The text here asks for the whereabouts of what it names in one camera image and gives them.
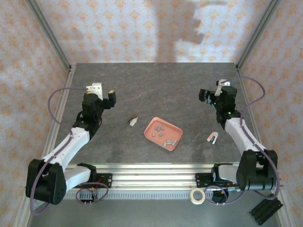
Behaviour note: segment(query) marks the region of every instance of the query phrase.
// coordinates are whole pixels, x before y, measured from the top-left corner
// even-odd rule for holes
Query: small object
[[[218,134],[216,131],[213,131],[213,132],[209,135],[209,137],[207,138],[207,141],[208,141],[208,142],[212,141],[213,144],[216,143],[216,140],[217,140],[217,138],[218,138],[218,135],[219,135],[219,134]]]
[[[138,121],[138,116],[134,115],[131,119],[128,120],[128,123],[130,126],[134,126],[134,124],[136,124],[136,122]]]
[[[200,192],[202,194],[202,199],[201,200],[196,200],[194,198],[194,193],[195,192]],[[202,204],[205,201],[205,192],[201,188],[194,188],[193,190],[191,190],[191,192],[189,194],[189,198],[190,198],[190,201],[195,205]]]
[[[176,144],[177,140],[174,140],[172,143],[172,146],[174,146]]]
[[[254,209],[251,210],[250,215],[255,219],[259,226],[263,225],[271,216],[273,216],[283,204],[275,198],[274,200],[264,199]]]

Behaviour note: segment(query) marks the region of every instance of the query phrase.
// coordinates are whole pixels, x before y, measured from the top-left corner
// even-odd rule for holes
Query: metal profile bar
[[[78,190],[69,190],[64,197],[64,200],[74,200],[76,198],[76,192]],[[98,190],[98,198],[104,195],[105,190]],[[105,200],[189,200],[189,194],[191,190],[180,191],[118,191],[110,190]],[[205,194],[208,199],[211,199],[213,194],[208,192]],[[202,199],[201,194],[194,194],[195,199]],[[79,193],[80,199],[91,199],[91,193],[82,191]]]
[[[61,49],[61,46],[59,45],[55,35],[53,34],[51,27],[47,23],[42,11],[40,10],[36,0],[26,0],[26,2],[28,4],[28,6],[31,8],[31,10],[33,11],[34,15],[36,16],[41,28],[45,32],[47,38],[50,40],[54,50],[56,51],[60,61],[62,62],[63,66],[65,67],[66,70],[69,70],[70,65],[68,63],[68,60],[67,60],[63,50]]]
[[[276,8],[278,7],[279,3],[281,0],[272,0],[271,3],[269,4],[263,18],[261,19],[259,25],[257,26],[257,29],[251,38],[248,46],[246,47],[243,55],[240,57],[239,62],[236,64],[237,70],[241,70],[243,67],[245,61],[248,59],[248,56],[252,52],[254,46],[256,45],[258,39],[260,38],[262,32],[264,31],[266,25],[268,24],[271,16],[274,14]]]
[[[196,188],[196,173],[211,173],[214,164],[98,164],[97,173],[112,173],[112,190],[180,191]],[[239,190],[229,187],[229,191]]]

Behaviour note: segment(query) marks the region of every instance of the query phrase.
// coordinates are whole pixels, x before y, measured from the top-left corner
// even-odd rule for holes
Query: pink tray
[[[159,127],[164,126],[164,130],[160,130],[160,131],[155,130],[155,127],[157,125]],[[147,139],[169,151],[175,149],[175,147],[177,146],[177,144],[181,139],[182,134],[183,134],[182,129],[176,127],[171,123],[166,122],[165,120],[159,117],[154,117],[144,131],[144,136]],[[171,140],[172,143],[174,142],[174,140],[177,140],[177,142],[174,146],[170,144],[170,145],[166,145],[165,147],[164,143],[167,140]]]

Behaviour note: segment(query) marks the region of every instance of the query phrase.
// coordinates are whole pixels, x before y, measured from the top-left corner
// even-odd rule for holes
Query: gray tabletop
[[[77,64],[72,87],[101,82],[103,96],[114,89],[117,103],[102,114],[102,125],[71,163],[219,163],[239,162],[240,153],[231,137],[216,122],[215,109],[198,99],[201,88],[216,90],[216,81],[236,77],[233,63],[96,63]],[[240,82],[237,110],[245,106]],[[83,91],[70,91],[62,122],[72,126],[81,111]],[[127,120],[136,114],[131,127]],[[183,130],[173,151],[147,140],[143,134],[153,117]],[[249,116],[245,116],[252,131]],[[213,145],[206,141],[219,133]],[[56,144],[67,135],[59,129]]]
[[[230,193],[230,201],[237,196]],[[258,227],[249,212],[261,201],[252,191],[225,206],[189,200],[104,200],[83,206],[63,200],[42,215],[32,215],[28,227]],[[280,226],[277,213],[262,225]]]

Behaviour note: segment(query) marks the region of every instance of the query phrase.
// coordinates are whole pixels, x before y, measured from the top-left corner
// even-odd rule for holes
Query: orange floral wallpaper
[[[0,226],[9,227],[25,194],[27,166],[45,145],[48,96],[66,71],[25,0],[1,1],[0,40]]]
[[[261,82],[253,113],[267,148],[278,153],[280,177],[297,226],[303,226],[303,4],[281,1],[241,71]],[[246,82],[249,99],[260,88]]]
[[[237,62],[270,0],[38,0],[70,64]]]

